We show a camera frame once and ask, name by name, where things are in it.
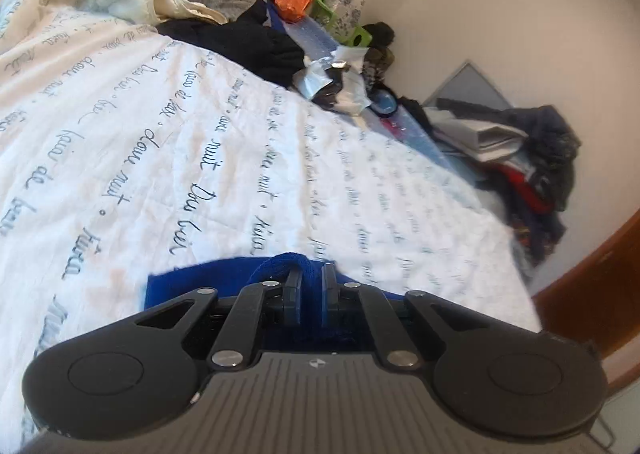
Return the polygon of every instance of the black clothing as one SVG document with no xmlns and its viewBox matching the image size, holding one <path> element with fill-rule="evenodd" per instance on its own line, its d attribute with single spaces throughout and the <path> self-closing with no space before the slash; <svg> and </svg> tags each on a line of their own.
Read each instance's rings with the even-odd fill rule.
<svg viewBox="0 0 640 454">
<path fill-rule="evenodd" d="M 169 20 L 158 33 L 226 56 L 274 84 L 289 87 L 304 69 L 305 53 L 288 35 L 260 24 L 236 21 L 209 24 L 196 19 Z"/>
<path fill-rule="evenodd" d="M 527 252 L 531 264 L 539 265 L 553 252 L 566 231 L 558 213 L 536 214 L 504 174 L 497 170 L 488 170 L 486 175 L 488 179 L 476 187 L 495 190 L 500 194 L 510 215 L 510 225 L 516 238 Z"/>
<path fill-rule="evenodd" d="M 236 19 L 236 22 L 250 22 L 262 26 L 268 20 L 268 18 L 267 3 L 263 0 L 255 0 L 255 2 L 249 7 L 249 9 L 247 9 Z"/>
<path fill-rule="evenodd" d="M 524 148 L 536 167 L 529 184 L 544 202 L 553 204 L 558 211 L 566 209 L 575 182 L 574 159 L 581 142 L 555 107 L 496 110 L 448 98 L 438 98 L 436 105 L 457 118 L 501 123 L 526 132 L 529 137 Z"/>
</svg>

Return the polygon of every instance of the bed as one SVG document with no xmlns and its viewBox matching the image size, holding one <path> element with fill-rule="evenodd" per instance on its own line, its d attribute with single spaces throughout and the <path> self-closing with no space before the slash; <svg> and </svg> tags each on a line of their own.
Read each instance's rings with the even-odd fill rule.
<svg viewBox="0 0 640 454">
<path fill-rule="evenodd" d="M 0 452 L 20 380 L 146 278 L 285 251 L 540 328 L 511 232 L 442 164 L 148 25 L 0 2 Z"/>
</svg>

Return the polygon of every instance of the white wall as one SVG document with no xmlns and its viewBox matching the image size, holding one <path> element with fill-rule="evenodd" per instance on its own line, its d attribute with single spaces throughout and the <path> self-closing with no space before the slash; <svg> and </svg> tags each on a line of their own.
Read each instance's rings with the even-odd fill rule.
<svg viewBox="0 0 640 454">
<path fill-rule="evenodd" d="M 640 380 L 613 396 L 602 409 L 602 417 L 613 430 L 614 454 L 633 454 L 640 447 Z M 592 433 L 600 442 L 608 444 L 610 437 L 596 423 Z"/>
<path fill-rule="evenodd" d="M 583 141 L 567 234 L 533 291 L 640 207 L 640 16 L 630 0 L 368 0 L 396 31 L 387 82 L 425 100 L 471 59 L 516 106 L 553 103 Z"/>
<path fill-rule="evenodd" d="M 640 364 L 640 335 L 636 335 L 620 349 L 604 358 L 602 368 L 607 374 L 607 380 L 613 382 L 631 371 L 638 364 Z"/>
</svg>

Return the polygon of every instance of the metal pivot screw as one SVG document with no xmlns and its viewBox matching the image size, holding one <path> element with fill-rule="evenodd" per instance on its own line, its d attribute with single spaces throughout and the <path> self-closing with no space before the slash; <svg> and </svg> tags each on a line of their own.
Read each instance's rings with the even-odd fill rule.
<svg viewBox="0 0 640 454">
<path fill-rule="evenodd" d="M 410 368 L 418 363 L 418 357 L 411 351 L 391 351 L 386 359 L 398 368 Z"/>
<path fill-rule="evenodd" d="M 211 361 L 222 368 L 234 368 L 242 362 L 242 353 L 234 350 L 222 350 L 214 353 Z"/>
</svg>

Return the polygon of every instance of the blue cloth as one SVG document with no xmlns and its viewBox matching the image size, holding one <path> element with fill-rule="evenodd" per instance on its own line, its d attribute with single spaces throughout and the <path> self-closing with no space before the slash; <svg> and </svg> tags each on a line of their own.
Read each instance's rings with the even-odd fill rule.
<svg viewBox="0 0 640 454">
<path fill-rule="evenodd" d="M 206 262 L 175 269 L 162 275 L 150 275 L 146 285 L 145 310 L 198 288 L 218 290 L 218 297 L 240 293 L 247 284 L 270 278 L 285 280 L 294 265 L 302 270 L 301 328 L 318 338 L 322 328 L 322 266 L 324 262 L 309 260 L 298 253 L 283 253 L 275 257 L 238 257 Z M 336 272 L 338 284 L 353 282 Z M 385 293 L 389 299 L 402 296 Z"/>
<path fill-rule="evenodd" d="M 270 0 L 267 1 L 267 11 L 269 12 L 269 18 L 271 20 L 271 27 L 280 33 L 286 33 L 287 31 L 284 29 L 280 15 L 278 15 L 276 5 Z"/>
</svg>

